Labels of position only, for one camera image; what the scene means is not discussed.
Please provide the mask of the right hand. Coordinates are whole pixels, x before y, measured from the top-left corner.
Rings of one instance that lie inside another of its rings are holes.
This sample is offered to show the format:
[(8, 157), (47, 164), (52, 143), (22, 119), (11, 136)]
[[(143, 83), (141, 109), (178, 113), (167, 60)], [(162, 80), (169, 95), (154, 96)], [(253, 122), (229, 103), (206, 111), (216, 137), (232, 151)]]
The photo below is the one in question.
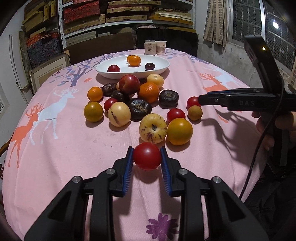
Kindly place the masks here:
[[(253, 118), (258, 119), (256, 123), (256, 128), (261, 134), (263, 134), (263, 131), (265, 129), (265, 124), (263, 122), (263, 119), (260, 113), (253, 111), (251, 116)], [(275, 120), (275, 127), (271, 126), (267, 129), (267, 134), (262, 141), (263, 147), (267, 151), (269, 151), (272, 147), (274, 147), (274, 143), (275, 143), (274, 137), (275, 137), (276, 129), (288, 130), (290, 134), (290, 140), (292, 141), (292, 144), (295, 145), (295, 136), (296, 136), (295, 112), (289, 112), (287, 114), (284, 114), (283, 116), (280, 116)]]

